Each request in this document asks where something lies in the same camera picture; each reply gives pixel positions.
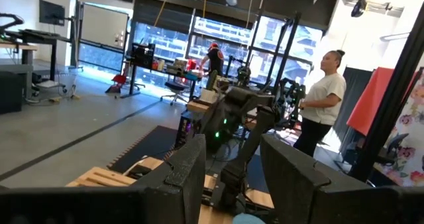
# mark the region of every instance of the office chair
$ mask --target office chair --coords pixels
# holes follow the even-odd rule
[[[186,103],[188,102],[182,97],[184,90],[188,88],[187,86],[173,82],[173,81],[166,82],[165,86],[168,87],[172,92],[174,92],[174,94],[173,95],[163,95],[162,97],[160,97],[161,101],[163,100],[164,97],[173,97],[173,100],[171,101],[170,105],[173,105],[174,102],[177,99],[180,99],[180,100],[182,100]]]

